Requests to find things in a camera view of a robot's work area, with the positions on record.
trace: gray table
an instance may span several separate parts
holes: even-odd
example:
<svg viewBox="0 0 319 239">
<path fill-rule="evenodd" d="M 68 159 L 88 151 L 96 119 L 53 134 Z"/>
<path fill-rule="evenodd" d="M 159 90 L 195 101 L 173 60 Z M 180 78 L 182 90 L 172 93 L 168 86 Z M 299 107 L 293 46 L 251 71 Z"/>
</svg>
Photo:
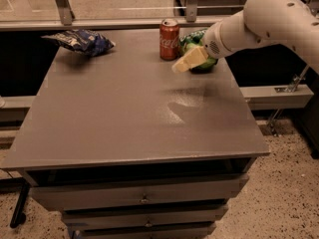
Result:
<svg viewBox="0 0 319 239">
<path fill-rule="evenodd" d="M 169 215 L 187 206 L 203 210 L 207 204 L 217 211 L 221 205 L 216 199 L 239 192 L 245 172 L 256 157 L 268 154 L 268 146 L 225 60 L 209 74 L 176 75 L 170 69 L 173 62 L 160 59 L 159 30 L 102 33 L 117 43 L 107 55 L 89 59 L 59 50 L 3 168 L 19 170 L 34 187 L 33 197 L 48 209 L 62 211 L 68 225 L 90 229 L 83 232 L 87 238 L 125 238 L 128 233 L 161 238 L 166 231 L 178 236 L 187 229 L 175 227 L 175 218 L 169 221 L 168 216 L 169 224 L 154 222 L 144 228 L 121 222 L 136 208 L 134 213 L 148 213 L 148 224 L 158 205 L 179 209 L 183 204 Z M 191 188 L 197 188 L 194 194 L 189 194 Z M 169 195 L 157 198 L 153 192 Z M 140 199 L 142 207 L 133 199 Z M 118 212 L 119 224 L 101 227 L 108 208 L 124 206 L 129 209 L 126 215 Z M 103 222 L 94 214 L 102 208 L 107 212 Z M 96 219 L 86 220 L 88 227 L 81 229 L 75 225 L 80 216 L 74 215 Z M 195 233 L 195 228 L 210 233 L 215 219 L 209 223 L 194 216 L 200 215 L 179 223 L 191 223 Z"/>
</svg>

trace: blue chip bag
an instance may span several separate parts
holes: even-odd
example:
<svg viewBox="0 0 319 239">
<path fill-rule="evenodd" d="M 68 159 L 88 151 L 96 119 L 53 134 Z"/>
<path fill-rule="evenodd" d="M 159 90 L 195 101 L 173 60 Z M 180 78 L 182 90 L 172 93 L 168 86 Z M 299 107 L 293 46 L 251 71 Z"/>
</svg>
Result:
<svg viewBox="0 0 319 239">
<path fill-rule="evenodd" d="M 115 47 L 115 43 L 91 30 L 68 30 L 42 38 L 68 50 L 90 57 L 99 56 Z"/>
</svg>

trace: red soda can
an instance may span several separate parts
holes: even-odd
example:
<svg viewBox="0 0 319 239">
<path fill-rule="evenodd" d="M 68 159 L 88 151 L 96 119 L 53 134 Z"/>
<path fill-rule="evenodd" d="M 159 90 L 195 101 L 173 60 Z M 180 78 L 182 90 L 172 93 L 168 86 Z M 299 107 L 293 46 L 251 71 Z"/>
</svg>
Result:
<svg viewBox="0 0 319 239">
<path fill-rule="evenodd" d="M 179 25 L 175 19 L 164 19 L 159 26 L 159 54 L 164 60 L 178 57 Z"/>
</svg>

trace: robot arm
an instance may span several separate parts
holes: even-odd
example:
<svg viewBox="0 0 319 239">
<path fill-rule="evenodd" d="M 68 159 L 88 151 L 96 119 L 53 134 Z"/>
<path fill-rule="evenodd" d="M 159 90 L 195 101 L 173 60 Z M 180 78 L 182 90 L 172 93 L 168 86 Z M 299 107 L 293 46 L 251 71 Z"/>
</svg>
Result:
<svg viewBox="0 0 319 239">
<path fill-rule="evenodd" d="M 202 43 L 215 59 L 282 44 L 319 74 L 319 20 L 300 0 L 247 0 L 241 12 L 207 29 Z"/>
</svg>

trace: floor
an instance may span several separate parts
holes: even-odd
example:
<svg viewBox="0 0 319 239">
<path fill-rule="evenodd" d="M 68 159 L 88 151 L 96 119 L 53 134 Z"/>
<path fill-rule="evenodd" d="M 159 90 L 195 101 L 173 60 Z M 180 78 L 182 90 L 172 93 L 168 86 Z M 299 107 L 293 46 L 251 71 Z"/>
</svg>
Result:
<svg viewBox="0 0 319 239">
<path fill-rule="evenodd" d="M 280 137 L 270 134 L 265 120 L 257 121 L 271 154 L 250 168 L 250 179 L 217 228 L 205 239 L 319 238 L 319 160 L 311 157 L 306 139 L 290 118 L 277 124 Z M 0 130 L 0 164 L 16 130 Z M 5 172 L 0 178 L 8 177 Z M 25 224 L 9 223 L 18 195 L 0 194 L 0 238 L 69 239 L 58 212 L 48 212 L 31 197 L 25 206 Z"/>
</svg>

